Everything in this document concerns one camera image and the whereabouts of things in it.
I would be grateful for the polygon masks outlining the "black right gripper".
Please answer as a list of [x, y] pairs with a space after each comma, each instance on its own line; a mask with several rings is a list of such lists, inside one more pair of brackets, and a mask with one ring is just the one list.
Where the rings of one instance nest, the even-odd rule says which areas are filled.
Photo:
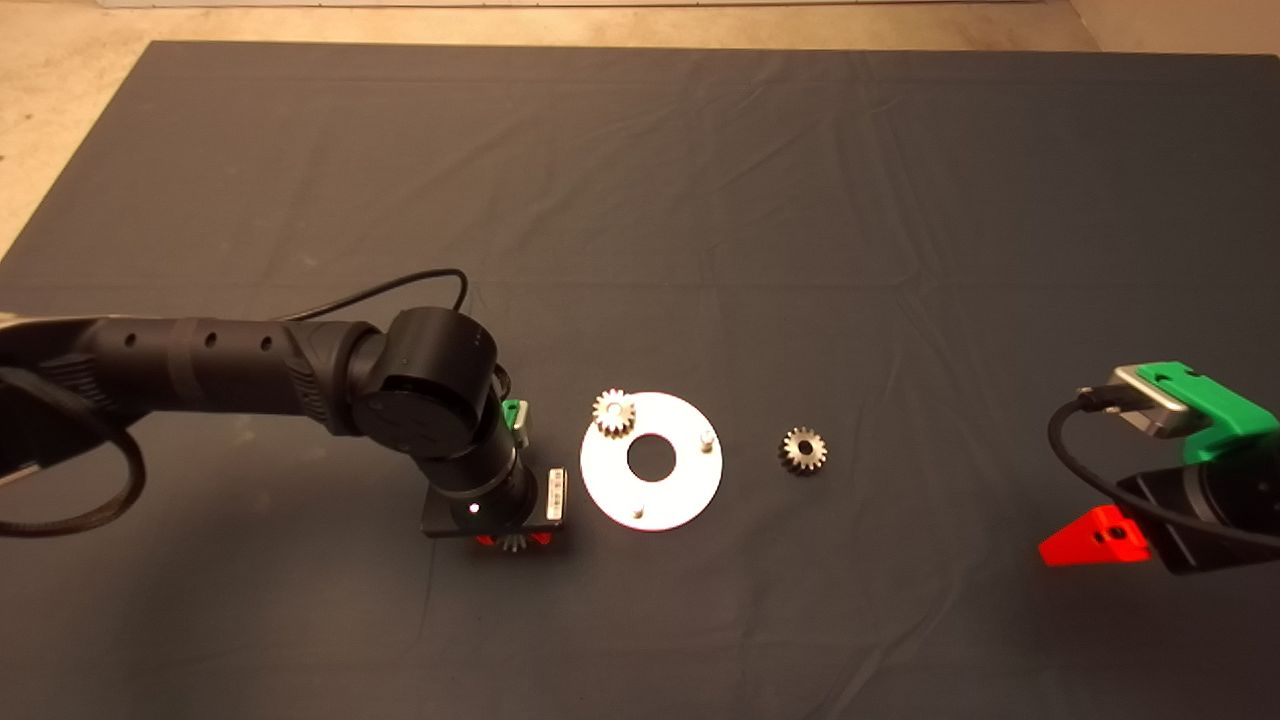
[[[1277, 536], [1277, 464], [1204, 462], [1137, 473], [1117, 487], [1171, 512], [1207, 523]], [[1100, 505], [1039, 542], [1050, 568], [1146, 562], [1152, 548], [1175, 575], [1276, 562], [1277, 551], [1260, 550], [1197, 530], [1135, 521], [1117, 505]]]

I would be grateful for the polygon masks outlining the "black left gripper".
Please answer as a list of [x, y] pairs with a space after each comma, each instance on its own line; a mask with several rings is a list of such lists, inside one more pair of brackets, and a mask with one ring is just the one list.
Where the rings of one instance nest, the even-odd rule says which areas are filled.
[[522, 465], [475, 496], [451, 497], [430, 488], [420, 530], [429, 538], [470, 538], [484, 547], [497, 547], [498, 541], [545, 547], [564, 525], [567, 489], [562, 468], [536, 475]]

